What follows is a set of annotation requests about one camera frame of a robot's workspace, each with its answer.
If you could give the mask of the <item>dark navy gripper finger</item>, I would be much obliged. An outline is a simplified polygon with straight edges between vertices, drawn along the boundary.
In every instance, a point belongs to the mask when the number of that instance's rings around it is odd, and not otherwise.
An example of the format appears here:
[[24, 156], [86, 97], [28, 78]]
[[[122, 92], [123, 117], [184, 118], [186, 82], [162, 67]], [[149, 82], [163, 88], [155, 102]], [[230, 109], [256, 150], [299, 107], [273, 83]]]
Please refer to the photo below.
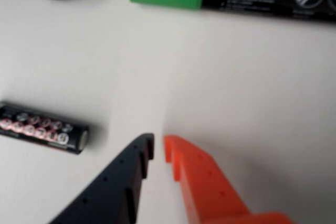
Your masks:
[[154, 135], [134, 139], [52, 223], [136, 223]]

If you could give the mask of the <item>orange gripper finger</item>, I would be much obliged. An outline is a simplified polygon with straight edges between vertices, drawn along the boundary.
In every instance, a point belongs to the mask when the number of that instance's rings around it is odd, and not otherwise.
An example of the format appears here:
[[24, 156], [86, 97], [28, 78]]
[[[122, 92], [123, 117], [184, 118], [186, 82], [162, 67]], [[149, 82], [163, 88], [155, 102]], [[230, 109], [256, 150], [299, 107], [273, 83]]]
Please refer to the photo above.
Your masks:
[[214, 159], [191, 142], [166, 135], [164, 150], [173, 178], [180, 183], [189, 223], [292, 222], [279, 212], [250, 212]]

